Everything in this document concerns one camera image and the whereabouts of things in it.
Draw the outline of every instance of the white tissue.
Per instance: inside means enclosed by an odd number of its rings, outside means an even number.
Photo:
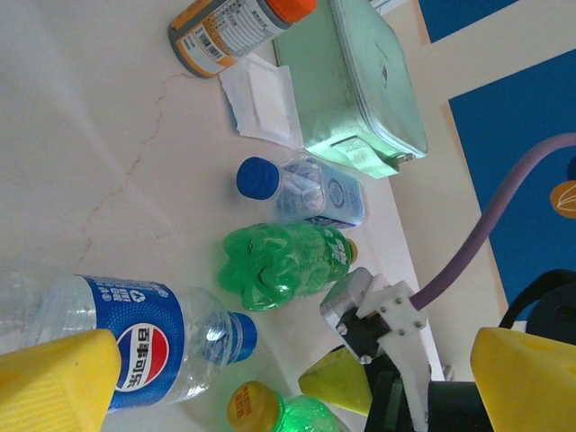
[[[223,71],[220,80],[246,137],[302,149],[302,131],[288,67],[276,67],[255,54]]]

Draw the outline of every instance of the screw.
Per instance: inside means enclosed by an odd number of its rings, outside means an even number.
[[[340,323],[337,325],[336,331],[340,336],[345,336],[348,333],[348,327],[346,327],[346,324]]]
[[[371,362],[372,358],[367,354],[360,357],[360,365],[369,365]]]

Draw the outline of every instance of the white table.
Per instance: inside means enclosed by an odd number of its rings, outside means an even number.
[[[244,158],[284,150],[241,138],[220,81],[192,78],[176,59],[167,26],[188,1],[0,5],[0,256],[195,284],[239,309],[215,282],[220,243],[260,219],[233,176]],[[363,180],[371,218],[349,233],[357,264],[416,287],[389,182]],[[244,381],[297,393],[301,373],[339,345],[318,312],[322,298],[253,314],[256,353],[202,397],[114,413],[104,430],[228,430],[225,406]],[[431,335],[424,337],[439,376]],[[362,418],[337,413],[362,430]]]

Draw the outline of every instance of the yellow bottle cap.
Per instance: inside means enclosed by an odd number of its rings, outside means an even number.
[[[350,249],[352,249],[352,256],[350,257],[350,264],[353,264],[358,259],[358,246],[350,238],[347,238],[346,240],[348,240],[348,245],[350,245]]]
[[[228,422],[236,432],[272,432],[279,417],[278,396],[261,382],[241,385],[228,404]]]

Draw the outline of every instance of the bottle neck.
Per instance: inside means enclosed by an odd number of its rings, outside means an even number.
[[[286,411],[286,401],[278,393],[274,392],[276,398],[278,399],[278,420],[276,424],[270,430],[270,432],[282,432],[282,424],[284,423],[284,413]]]

